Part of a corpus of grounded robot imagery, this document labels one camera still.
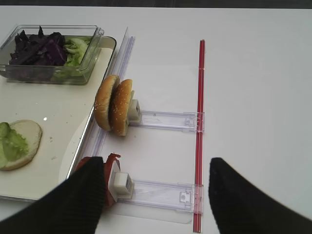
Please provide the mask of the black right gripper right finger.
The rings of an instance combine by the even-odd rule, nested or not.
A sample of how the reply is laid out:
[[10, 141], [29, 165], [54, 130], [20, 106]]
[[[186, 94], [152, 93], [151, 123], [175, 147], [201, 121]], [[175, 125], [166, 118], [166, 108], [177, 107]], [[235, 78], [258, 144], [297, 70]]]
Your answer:
[[310, 234], [312, 221], [277, 202], [225, 160], [211, 159], [208, 197], [221, 234]]

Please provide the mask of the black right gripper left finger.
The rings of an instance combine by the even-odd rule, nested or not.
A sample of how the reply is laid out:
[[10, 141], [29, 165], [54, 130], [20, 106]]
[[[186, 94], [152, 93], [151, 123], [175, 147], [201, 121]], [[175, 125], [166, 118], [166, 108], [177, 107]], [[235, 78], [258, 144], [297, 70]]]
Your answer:
[[103, 159], [92, 157], [67, 180], [0, 223], [2, 234], [93, 234], [106, 194]]

